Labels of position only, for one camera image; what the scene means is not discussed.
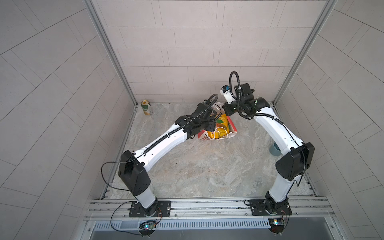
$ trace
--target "tiled wall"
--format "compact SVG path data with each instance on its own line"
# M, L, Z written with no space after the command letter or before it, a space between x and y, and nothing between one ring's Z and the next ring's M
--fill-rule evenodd
M384 239L384 2L339 0L277 104L349 239Z
M0 239L68 240L133 107L81 0L0 1Z
M233 70L272 101L325 1L93 4L138 101L198 102Z

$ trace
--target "gray stone surface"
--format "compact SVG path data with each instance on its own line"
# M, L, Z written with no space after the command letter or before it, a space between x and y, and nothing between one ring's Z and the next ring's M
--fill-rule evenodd
M179 117L191 114L196 103L153 104L153 114L138 109L124 151L140 149L163 134ZM263 196L271 188L280 157L269 153L273 139L254 120L231 116L237 134L229 139L188 139L162 157L149 172L158 198ZM115 174L112 186L126 186ZM109 199L131 199L129 192L111 191ZM292 187L291 195L309 195L306 181Z

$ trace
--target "green and gold can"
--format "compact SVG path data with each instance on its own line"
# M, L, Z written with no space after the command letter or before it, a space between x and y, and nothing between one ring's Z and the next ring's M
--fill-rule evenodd
M149 101L144 100L141 102L141 108L144 111L145 115L151 115L152 114L152 107Z

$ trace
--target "black mounting plate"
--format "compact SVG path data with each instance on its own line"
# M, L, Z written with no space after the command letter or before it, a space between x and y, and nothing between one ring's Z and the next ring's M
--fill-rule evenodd
M249 203L251 205L252 216L273 216L265 210L264 201L265 201L264 199L249 200ZM281 215L280 214L282 213L281 210L283 210L287 215L292 215L292 210L289 206L288 201L286 201L286 203L283 206L276 209L277 215Z
M157 207L160 208L162 217L170 216L170 201L159 201L157 203ZM156 209L155 213L152 216L147 216L144 214L144 211L140 208L142 208L140 203L138 203L137 201L133 202L131 204L131 209L129 210L129 217L157 217L157 213L159 211L158 209Z

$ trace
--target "gray wall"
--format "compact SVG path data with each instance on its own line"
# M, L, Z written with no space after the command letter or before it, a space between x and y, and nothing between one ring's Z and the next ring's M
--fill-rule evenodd
M277 104L315 146L314 187L356 240L384 239L383 12L382 0L339 0Z
M0 239L67 240L134 105L81 0L2 0L0 23Z
M200 102L233 70L272 101L325 1L93 4L138 101Z

